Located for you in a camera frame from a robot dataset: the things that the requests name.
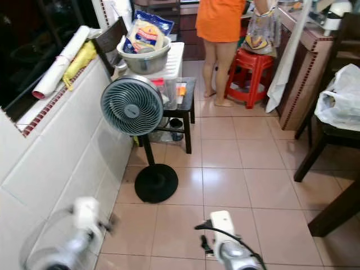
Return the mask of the dark wooden table leg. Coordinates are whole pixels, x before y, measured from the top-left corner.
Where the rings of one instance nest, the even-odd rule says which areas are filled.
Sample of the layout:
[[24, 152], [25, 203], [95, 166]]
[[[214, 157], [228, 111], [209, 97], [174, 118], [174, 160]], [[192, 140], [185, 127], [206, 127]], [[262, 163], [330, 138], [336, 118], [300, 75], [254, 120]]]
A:
[[348, 219], [360, 213], [360, 179], [355, 180], [309, 223], [313, 237], [326, 237]]

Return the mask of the dark wooden side table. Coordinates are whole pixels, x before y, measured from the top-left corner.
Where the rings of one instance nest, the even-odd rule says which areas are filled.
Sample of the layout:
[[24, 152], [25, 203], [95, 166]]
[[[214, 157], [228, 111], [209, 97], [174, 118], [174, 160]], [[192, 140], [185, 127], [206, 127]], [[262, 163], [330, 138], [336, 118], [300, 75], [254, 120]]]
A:
[[192, 154], [191, 124], [195, 124], [195, 85], [194, 77], [180, 77], [177, 82], [187, 83], [187, 93], [178, 101], [176, 110], [164, 110], [160, 124], [153, 131], [169, 133], [173, 141], [185, 141], [185, 152]]

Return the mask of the dark wooden chair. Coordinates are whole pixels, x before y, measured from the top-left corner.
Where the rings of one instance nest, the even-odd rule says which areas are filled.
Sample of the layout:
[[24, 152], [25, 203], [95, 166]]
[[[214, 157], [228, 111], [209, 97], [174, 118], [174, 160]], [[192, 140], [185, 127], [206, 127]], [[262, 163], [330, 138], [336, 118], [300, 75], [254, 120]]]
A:
[[[350, 64], [360, 68], [360, 26], [353, 24], [341, 26], [337, 31], [330, 55], [326, 61], [326, 67], [322, 72], [321, 84], [314, 91], [313, 97], [319, 98], [321, 91], [331, 85], [331, 80], [335, 74]], [[293, 176], [296, 182], [303, 181], [326, 146], [345, 146], [360, 149], [360, 132], [350, 131], [346, 128], [333, 128], [331, 124], [321, 124], [313, 116], [316, 107], [317, 101], [314, 101], [313, 106], [305, 114], [303, 123], [295, 133], [295, 138], [298, 139], [304, 131], [308, 131], [309, 144], [308, 154]]]

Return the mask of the yellow cloth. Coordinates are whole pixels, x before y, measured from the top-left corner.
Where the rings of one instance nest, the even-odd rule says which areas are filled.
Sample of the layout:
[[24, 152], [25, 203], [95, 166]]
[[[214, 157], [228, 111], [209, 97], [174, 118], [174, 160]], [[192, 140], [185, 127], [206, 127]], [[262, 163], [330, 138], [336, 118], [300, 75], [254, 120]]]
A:
[[62, 75], [62, 82], [64, 82], [65, 88], [67, 88], [69, 92], [74, 90], [73, 79], [75, 76], [80, 70], [85, 69], [95, 57], [97, 57], [97, 50], [95, 49], [93, 41], [83, 43], [80, 51], [77, 52], [72, 62], [70, 62], [69, 67], [67, 67]]

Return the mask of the white paper roll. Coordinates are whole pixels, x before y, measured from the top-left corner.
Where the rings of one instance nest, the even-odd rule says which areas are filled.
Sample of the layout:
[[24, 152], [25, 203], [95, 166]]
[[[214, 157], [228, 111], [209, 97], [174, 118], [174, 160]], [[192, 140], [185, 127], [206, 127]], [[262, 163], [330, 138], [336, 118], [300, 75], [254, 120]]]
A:
[[38, 85], [33, 90], [33, 97], [38, 100], [43, 100], [49, 97], [56, 91], [57, 85], [59, 85], [62, 75], [65, 74], [65, 70], [68, 69], [70, 63], [82, 48], [83, 43], [87, 40], [90, 34], [94, 33], [95, 29], [82, 25], [75, 32], [74, 36], [70, 38], [67, 46], [62, 49], [61, 53], [56, 57], [51, 67], [47, 69], [46, 73]]

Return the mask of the grey metal basin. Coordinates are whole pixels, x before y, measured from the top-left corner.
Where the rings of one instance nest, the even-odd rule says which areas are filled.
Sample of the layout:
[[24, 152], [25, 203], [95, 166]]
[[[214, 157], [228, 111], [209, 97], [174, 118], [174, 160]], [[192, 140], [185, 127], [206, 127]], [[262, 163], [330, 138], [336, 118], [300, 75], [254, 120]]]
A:
[[129, 41], [126, 37], [121, 39], [119, 45], [119, 54], [123, 58], [123, 61], [128, 65], [128, 69], [135, 74], [147, 75], [155, 74], [165, 69], [169, 51], [172, 47], [172, 39], [165, 37], [162, 49], [152, 52], [125, 52], [124, 49], [129, 46]]

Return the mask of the white plastic storage box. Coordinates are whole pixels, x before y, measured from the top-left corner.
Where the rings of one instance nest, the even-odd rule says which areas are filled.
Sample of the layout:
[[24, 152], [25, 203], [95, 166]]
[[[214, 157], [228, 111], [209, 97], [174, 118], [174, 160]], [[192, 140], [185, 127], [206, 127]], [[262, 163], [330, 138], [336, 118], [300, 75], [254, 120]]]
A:
[[164, 80], [164, 87], [160, 90], [163, 95], [164, 110], [176, 110], [178, 101], [182, 100], [180, 95], [178, 95], [177, 80], [182, 77], [184, 48], [184, 43], [170, 44], [165, 68], [156, 75], [157, 79]]

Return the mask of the dark wooden board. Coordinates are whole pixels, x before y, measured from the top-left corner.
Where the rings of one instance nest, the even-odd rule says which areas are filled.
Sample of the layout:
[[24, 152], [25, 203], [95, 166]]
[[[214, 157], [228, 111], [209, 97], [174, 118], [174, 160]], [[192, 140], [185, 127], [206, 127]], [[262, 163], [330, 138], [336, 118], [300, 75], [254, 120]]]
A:
[[123, 61], [123, 57], [119, 54], [118, 46], [121, 44], [121, 39], [127, 33], [128, 29], [123, 18], [119, 18], [113, 25], [103, 30], [97, 38], [92, 39], [97, 56], [105, 67], [108, 77], [112, 77], [115, 74], [116, 64], [120, 64]]

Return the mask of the red plastic stool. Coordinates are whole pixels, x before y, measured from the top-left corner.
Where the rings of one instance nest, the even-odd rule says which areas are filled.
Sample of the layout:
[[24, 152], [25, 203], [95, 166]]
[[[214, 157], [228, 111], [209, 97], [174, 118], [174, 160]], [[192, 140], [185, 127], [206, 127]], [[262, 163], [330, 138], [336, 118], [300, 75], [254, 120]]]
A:
[[239, 49], [228, 72], [224, 97], [242, 101], [252, 110], [267, 95], [272, 82], [273, 57]]

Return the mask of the tiled kitchen counter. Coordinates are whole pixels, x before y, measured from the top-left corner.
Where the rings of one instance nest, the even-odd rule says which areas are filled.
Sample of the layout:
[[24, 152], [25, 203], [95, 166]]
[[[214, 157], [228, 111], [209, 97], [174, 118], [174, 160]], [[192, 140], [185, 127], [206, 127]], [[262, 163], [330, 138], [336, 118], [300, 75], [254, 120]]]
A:
[[277, 106], [278, 123], [281, 129], [295, 131], [303, 121], [304, 114], [311, 105], [311, 98], [321, 83], [322, 72], [334, 35], [324, 35], [325, 31], [313, 21], [307, 21], [301, 32], [293, 66], [285, 91]]

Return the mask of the blue and yellow food packet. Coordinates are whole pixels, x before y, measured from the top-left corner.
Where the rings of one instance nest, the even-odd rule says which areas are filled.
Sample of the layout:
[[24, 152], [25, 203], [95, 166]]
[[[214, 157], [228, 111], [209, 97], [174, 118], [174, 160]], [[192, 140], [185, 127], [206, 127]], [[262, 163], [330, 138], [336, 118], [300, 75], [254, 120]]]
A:
[[138, 54], [162, 49], [165, 38], [172, 32], [173, 26], [174, 21], [172, 20], [136, 10], [133, 26], [123, 44], [123, 52]]

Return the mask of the white plastic bag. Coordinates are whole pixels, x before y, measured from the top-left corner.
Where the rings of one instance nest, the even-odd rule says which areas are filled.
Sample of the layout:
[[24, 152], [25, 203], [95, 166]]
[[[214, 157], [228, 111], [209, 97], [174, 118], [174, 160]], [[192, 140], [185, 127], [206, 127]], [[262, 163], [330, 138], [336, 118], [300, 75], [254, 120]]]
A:
[[360, 132], [360, 67], [345, 65], [319, 93], [314, 115], [334, 128]]

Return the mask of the dark window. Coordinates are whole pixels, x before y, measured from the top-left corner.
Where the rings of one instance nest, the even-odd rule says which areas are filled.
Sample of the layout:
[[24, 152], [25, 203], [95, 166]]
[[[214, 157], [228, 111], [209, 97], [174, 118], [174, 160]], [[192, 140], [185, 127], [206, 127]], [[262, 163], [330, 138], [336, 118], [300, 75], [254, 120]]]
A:
[[100, 25], [92, 0], [1, 0], [1, 107], [15, 123], [33, 89], [80, 26]]

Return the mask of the white hanging towel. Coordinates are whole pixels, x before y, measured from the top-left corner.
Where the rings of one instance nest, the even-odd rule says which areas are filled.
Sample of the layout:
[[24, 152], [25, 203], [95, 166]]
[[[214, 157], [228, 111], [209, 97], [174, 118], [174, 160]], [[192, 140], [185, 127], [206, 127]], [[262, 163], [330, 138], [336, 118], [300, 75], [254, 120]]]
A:
[[313, 9], [313, 0], [303, 0], [303, 8], [299, 13], [299, 17], [295, 20], [295, 26], [291, 31], [291, 36], [286, 44], [283, 56], [281, 56], [280, 64], [277, 72], [273, 76], [272, 83], [267, 89], [267, 105], [265, 106], [265, 113], [270, 113], [277, 108], [281, 101], [281, 97], [285, 92], [285, 87], [290, 77], [290, 70], [295, 61], [295, 52], [298, 48], [304, 26], [311, 10]]

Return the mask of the clear plastic bag with goods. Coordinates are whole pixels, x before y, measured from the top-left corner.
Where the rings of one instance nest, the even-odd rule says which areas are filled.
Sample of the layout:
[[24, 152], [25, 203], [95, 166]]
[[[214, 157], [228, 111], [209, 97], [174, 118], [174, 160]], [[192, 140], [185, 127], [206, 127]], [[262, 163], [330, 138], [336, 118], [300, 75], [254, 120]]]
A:
[[254, 11], [241, 48], [254, 54], [277, 57], [280, 25], [277, 7], [270, 8], [270, 10], [262, 15]]

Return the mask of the person in orange dress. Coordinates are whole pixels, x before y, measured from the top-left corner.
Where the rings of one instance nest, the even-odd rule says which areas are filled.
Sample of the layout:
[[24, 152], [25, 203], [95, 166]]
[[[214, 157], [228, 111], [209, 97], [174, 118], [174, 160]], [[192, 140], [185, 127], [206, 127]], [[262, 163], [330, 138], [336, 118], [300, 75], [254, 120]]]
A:
[[202, 77], [205, 97], [214, 98], [214, 106], [232, 106], [226, 99], [228, 72], [241, 38], [241, 16], [247, 0], [200, 0], [196, 15], [196, 33], [205, 46]]

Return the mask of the white kitchen appliance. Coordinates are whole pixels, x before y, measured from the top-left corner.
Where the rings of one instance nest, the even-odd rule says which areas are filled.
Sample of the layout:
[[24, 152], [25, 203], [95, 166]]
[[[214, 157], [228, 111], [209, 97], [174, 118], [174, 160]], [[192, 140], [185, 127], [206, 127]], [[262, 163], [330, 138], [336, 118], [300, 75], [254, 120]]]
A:
[[317, 8], [321, 12], [319, 24], [326, 31], [324, 35], [329, 36], [340, 28], [342, 18], [352, 11], [353, 4], [352, 0], [322, 0], [317, 3]]

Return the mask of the grey pedestal fan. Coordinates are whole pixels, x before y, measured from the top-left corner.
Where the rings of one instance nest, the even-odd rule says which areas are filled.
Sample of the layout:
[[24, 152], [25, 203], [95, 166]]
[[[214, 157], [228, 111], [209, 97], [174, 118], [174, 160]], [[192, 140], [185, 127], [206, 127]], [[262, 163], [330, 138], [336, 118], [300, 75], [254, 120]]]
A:
[[141, 75], [125, 75], [103, 90], [100, 105], [106, 121], [121, 133], [137, 137], [146, 152], [147, 167], [134, 180], [137, 197], [152, 204], [169, 199], [178, 188], [177, 172], [169, 165], [155, 162], [149, 139], [164, 113], [157, 87]]

